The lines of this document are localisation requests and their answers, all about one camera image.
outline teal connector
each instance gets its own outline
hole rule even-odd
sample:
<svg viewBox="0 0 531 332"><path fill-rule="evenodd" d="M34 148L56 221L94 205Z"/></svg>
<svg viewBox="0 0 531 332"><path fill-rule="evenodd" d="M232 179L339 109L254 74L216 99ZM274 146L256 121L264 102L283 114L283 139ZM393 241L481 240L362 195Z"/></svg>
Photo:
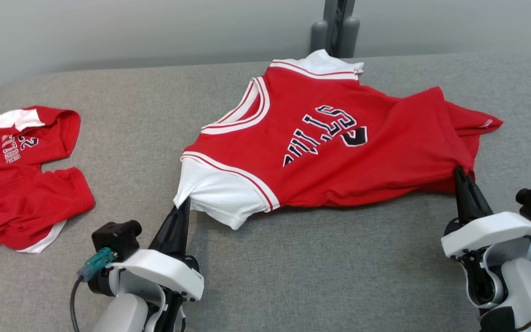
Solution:
<svg viewBox="0 0 531 332"><path fill-rule="evenodd" d="M106 265L116 259L116 255L110 248L101 248L95 255L87 260L85 265L79 269L77 275L82 277L83 282L90 281L97 271L103 269Z"/></svg>

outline red trim stripe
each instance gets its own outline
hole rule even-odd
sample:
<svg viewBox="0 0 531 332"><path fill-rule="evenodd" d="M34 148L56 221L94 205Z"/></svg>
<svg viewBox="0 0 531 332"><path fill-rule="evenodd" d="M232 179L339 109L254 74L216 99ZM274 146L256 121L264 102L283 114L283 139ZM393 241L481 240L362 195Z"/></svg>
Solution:
<svg viewBox="0 0 531 332"><path fill-rule="evenodd" d="M232 126L246 124L247 122L251 122L251 121L255 120L256 118L259 118L261 113L264 111L264 107L266 105L266 101L264 100L264 92L263 92L263 88L261 87L261 83L259 82L259 80L255 80L255 81L257 82L257 90L259 91L258 92L259 93L259 97L261 98L261 107L259 108L259 110L257 110L257 112L255 114L253 114L252 116L250 116L249 118L247 118L245 120L241 120L241 121L237 121L237 122L231 122L230 124L226 124L224 126L214 126L214 127L206 127L206 128L229 128L229 127L232 127Z"/></svg>
<svg viewBox="0 0 531 332"><path fill-rule="evenodd" d="M316 75L316 76L329 76L329 75L337 75L337 74L354 74L354 71L336 71L335 73L317 74L317 73L314 73L314 72L312 72L312 71L310 71L308 69L304 69L303 67L301 67L299 65L295 65L293 63L289 63L289 62L286 62L286 61L274 60L274 61L272 61L272 63L283 63L284 65L289 65L291 67L294 67L294 68L297 68L297 69L300 69L300 70L304 70L307 73L312 74L312 75Z"/></svg>
<svg viewBox="0 0 531 332"><path fill-rule="evenodd" d="M239 175L239 176L242 176L242 177L248 179L249 181L251 181L251 183L253 183L253 185L255 185L255 187L257 187L257 189L259 189L259 190L261 191L261 193L263 194L263 196L264 196L265 199L267 200L268 204L270 205L270 210L274 210L274 206L272 205L272 203L271 203L271 201L270 201L270 198L267 197L266 192L263 191L263 189L262 189L261 187L259 187L259 185L257 185L257 183L256 183L255 181L253 181L251 178L245 176L243 173L235 172L235 171L232 171L232 170L225 170L225 169L223 169L223 168L220 168L219 166L216 166L215 164L212 164L211 162L205 160L205 159L202 158L202 157L198 157L197 155L188 155L188 154L183 153L182 157L188 157L188 158L192 158L192 159L194 159L194 158L198 158L198 159L202 160L203 162L209 164L210 166L216 168L217 170L221 170L221 171L223 171L223 172L235 173L235 174L237 174L237 175Z"/></svg>
<svg viewBox="0 0 531 332"><path fill-rule="evenodd" d="M241 103L234 110L232 110L232 112L230 112L226 117L224 117L222 120L218 121L217 124L221 124L222 122L224 122L225 120L230 118L231 115L235 114L235 112L238 109L240 109L245 104L245 102L249 98L249 95L251 94L251 90L253 89L253 85L255 85L255 83L251 82L251 85L249 85L249 88L247 89L247 94L245 95L245 97L243 98Z"/></svg>

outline red shirt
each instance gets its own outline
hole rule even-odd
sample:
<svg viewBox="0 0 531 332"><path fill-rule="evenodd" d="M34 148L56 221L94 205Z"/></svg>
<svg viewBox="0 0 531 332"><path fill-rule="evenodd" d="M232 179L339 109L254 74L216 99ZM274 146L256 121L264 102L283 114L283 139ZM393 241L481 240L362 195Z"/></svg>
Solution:
<svg viewBox="0 0 531 332"><path fill-rule="evenodd" d="M28 107L0 115L0 243L40 252L65 220L93 208L78 169L41 171L43 162L71 154L79 127L79 115L69 110Z"/></svg>
<svg viewBox="0 0 531 332"><path fill-rule="evenodd" d="M479 135L502 124L449 103L440 88L390 97L361 86L356 72L274 61L183 159L245 178L266 211L356 206L413 190L453 191L454 168L472 172Z"/></svg>

